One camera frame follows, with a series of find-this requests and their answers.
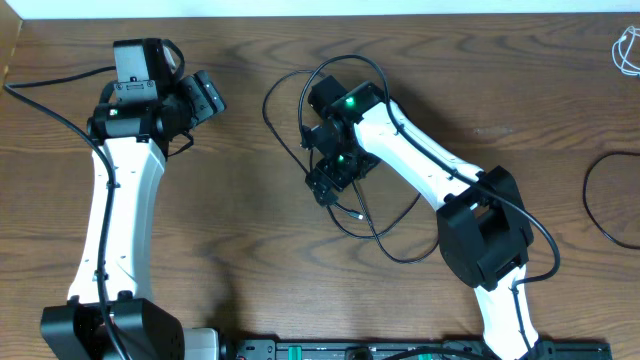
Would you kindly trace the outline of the brown cardboard side panel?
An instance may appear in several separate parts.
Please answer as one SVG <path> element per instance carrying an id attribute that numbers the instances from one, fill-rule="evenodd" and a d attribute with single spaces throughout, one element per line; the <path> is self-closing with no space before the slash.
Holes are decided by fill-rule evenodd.
<path id="1" fill-rule="evenodd" d="M 4 85 L 9 72 L 9 63 L 14 55 L 21 32 L 23 20 L 5 0 L 1 0 L 0 4 L 0 71 L 1 85 Z"/>

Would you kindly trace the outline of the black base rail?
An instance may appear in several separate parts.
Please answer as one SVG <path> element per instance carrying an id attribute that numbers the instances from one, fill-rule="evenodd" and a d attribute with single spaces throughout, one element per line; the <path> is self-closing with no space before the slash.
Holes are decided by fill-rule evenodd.
<path id="1" fill-rule="evenodd" d="M 447 340 L 426 343 L 394 342 L 283 342 L 247 339 L 221 346 L 220 360 L 457 360 L 496 359 L 498 356 L 481 341 Z M 540 341 L 525 359 L 612 360 L 605 343 Z"/>

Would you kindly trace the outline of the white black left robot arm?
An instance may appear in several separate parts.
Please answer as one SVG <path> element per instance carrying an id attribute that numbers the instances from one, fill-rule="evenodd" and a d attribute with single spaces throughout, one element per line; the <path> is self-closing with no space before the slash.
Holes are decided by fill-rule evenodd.
<path id="1" fill-rule="evenodd" d="M 161 178 L 177 136 L 226 108 L 208 74 L 187 76 L 167 39 L 117 41 L 117 77 L 87 122 L 94 190 L 82 259 L 40 331 L 59 359 L 218 359 L 219 334 L 186 329 L 153 302 L 151 234 Z"/>

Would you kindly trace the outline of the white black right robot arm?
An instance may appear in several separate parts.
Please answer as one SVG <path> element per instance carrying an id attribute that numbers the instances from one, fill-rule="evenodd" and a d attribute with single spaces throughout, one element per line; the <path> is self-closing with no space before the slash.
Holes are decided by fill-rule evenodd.
<path id="1" fill-rule="evenodd" d="M 534 358 L 539 335 L 525 292 L 514 285 L 526 275 L 533 233 L 514 177 L 451 154 L 371 82 L 348 91 L 328 76 L 307 101 L 322 120 L 303 129 L 305 145 L 323 156 L 305 179 L 316 201 L 334 205 L 347 186 L 389 165 L 434 209 L 441 255 L 473 288 L 488 348 L 500 359 Z"/>

